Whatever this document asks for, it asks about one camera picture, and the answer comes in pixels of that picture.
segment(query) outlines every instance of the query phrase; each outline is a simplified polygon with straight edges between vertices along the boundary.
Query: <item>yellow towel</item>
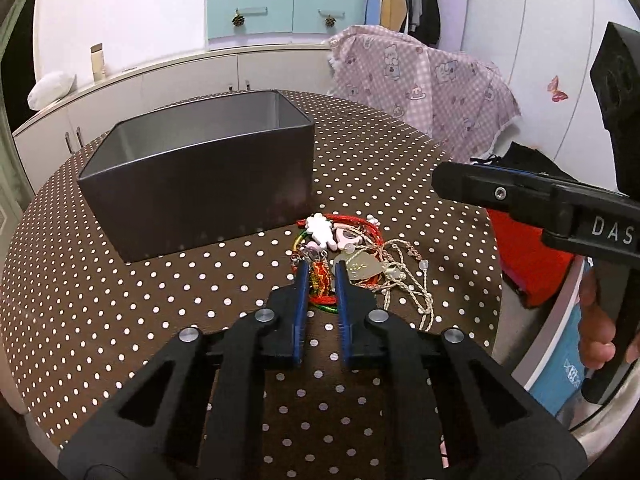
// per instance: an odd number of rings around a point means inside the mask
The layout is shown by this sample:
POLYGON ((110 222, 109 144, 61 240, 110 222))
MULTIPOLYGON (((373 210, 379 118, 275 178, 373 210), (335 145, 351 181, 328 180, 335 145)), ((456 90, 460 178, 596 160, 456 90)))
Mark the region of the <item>yellow towel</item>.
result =
POLYGON ((406 0, 382 0, 380 25, 399 32, 405 17, 406 0))

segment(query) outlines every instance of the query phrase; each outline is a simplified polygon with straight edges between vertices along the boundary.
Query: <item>red cloth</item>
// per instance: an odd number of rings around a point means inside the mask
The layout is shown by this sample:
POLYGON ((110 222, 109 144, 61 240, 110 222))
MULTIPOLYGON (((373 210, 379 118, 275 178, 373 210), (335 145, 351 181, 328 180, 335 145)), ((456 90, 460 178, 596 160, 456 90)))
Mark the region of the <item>red cloth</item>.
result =
POLYGON ((502 272, 527 295, 527 307, 540 306, 560 288, 573 255, 540 242, 542 229, 487 210, 494 227, 502 272))

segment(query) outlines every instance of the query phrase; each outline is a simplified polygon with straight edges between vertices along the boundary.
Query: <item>gray metal container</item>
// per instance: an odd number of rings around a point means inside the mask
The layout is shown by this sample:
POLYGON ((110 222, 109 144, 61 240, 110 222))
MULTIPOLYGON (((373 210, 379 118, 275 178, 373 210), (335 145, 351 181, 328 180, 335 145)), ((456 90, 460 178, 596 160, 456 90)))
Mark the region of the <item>gray metal container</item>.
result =
POLYGON ((311 213, 314 120, 277 91, 221 95, 116 124, 78 186, 125 262, 311 213))

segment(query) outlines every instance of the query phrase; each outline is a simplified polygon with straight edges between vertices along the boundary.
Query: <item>human hand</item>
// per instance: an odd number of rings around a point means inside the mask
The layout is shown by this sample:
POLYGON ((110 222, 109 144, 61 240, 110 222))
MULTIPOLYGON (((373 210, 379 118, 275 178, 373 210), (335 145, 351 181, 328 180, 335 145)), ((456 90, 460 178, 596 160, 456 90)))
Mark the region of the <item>human hand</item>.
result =
MULTIPOLYGON (((580 361, 587 368, 599 370, 616 353, 612 341, 616 335, 616 325, 597 303, 598 282, 592 269, 580 282, 580 309, 582 319, 578 324, 580 333, 580 361)), ((640 334, 626 350, 626 361, 632 363, 640 356, 640 334)))

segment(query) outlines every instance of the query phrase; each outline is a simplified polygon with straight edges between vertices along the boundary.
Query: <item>polka dot tablecloth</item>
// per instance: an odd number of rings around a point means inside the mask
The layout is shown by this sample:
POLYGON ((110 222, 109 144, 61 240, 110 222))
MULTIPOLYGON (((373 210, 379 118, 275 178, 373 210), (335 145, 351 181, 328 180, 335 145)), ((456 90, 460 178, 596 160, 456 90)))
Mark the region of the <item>polka dot tablecloth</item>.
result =
MULTIPOLYGON (((431 189, 431 171, 447 155, 383 112, 286 94, 316 120, 314 210, 373 214, 386 239, 414 244, 430 261, 433 332, 457 325, 491 351, 502 288, 494 234, 484 210, 441 200, 431 189)), ((11 370, 31 415, 57 445, 178 330, 228 327, 293 280, 294 225, 124 264, 76 184, 99 143, 76 153, 36 195, 2 280, 11 370)), ((397 289, 390 308, 420 323, 397 289)), ((374 370, 341 369, 337 316, 307 315, 302 368, 266 377, 262 477, 382 479, 381 380, 374 370)))

